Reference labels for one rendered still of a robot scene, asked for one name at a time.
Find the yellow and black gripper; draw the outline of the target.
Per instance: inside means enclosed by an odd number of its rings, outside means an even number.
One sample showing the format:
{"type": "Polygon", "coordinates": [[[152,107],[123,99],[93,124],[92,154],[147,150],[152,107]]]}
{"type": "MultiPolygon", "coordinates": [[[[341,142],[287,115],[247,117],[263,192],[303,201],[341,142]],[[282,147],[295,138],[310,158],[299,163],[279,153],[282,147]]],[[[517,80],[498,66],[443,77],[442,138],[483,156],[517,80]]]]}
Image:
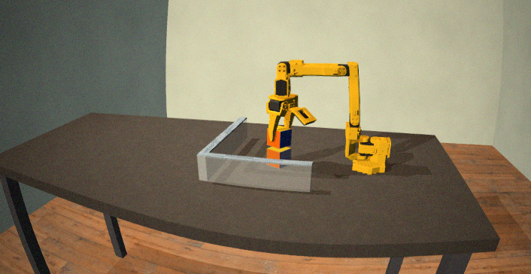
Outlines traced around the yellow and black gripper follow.
{"type": "Polygon", "coordinates": [[[307,108],[298,107],[298,95],[292,93],[288,98],[270,95],[269,101],[266,103],[266,113],[269,114],[269,139],[271,142],[275,140],[281,117],[284,117],[284,127],[287,128],[291,128],[295,116],[304,126],[317,120],[307,108]]]}

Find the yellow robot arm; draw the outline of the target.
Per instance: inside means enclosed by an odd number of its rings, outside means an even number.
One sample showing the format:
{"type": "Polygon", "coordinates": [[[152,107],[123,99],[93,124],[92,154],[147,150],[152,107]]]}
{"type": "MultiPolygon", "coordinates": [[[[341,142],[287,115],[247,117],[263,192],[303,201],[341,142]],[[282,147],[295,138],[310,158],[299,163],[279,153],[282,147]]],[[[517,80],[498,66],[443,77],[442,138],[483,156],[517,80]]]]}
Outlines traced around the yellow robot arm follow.
{"type": "Polygon", "coordinates": [[[390,146],[389,139],[386,137],[371,137],[369,141],[369,137],[367,135],[361,135],[360,80],[359,66],[357,62],[347,62],[349,63],[347,65],[336,63],[304,63],[302,62],[303,60],[295,60],[301,62],[291,61],[293,60],[290,60],[289,62],[283,61],[278,63],[277,76],[275,79],[275,97],[289,97],[291,90],[290,77],[349,76],[350,124],[349,122],[346,122],[345,156],[349,160],[353,161],[352,170],[354,171],[368,173],[368,175],[376,174],[377,172],[385,172],[386,156],[388,155],[387,149],[390,146]],[[355,153],[356,142],[359,142],[359,154],[355,153]]]}

